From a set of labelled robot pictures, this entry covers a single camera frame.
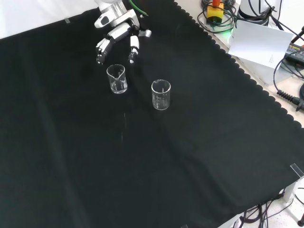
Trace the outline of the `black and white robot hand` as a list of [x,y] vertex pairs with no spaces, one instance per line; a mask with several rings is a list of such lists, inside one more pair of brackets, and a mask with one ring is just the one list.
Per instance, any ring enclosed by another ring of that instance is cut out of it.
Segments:
[[139,37],[149,38],[152,35],[152,31],[149,29],[143,30],[141,28],[137,15],[133,9],[126,11],[119,17],[115,16],[111,11],[102,13],[95,22],[95,27],[101,29],[106,25],[110,25],[112,30],[110,30],[105,38],[98,42],[95,47],[97,63],[101,65],[104,64],[113,45],[129,36],[130,54],[128,56],[128,62],[134,64],[140,50]]

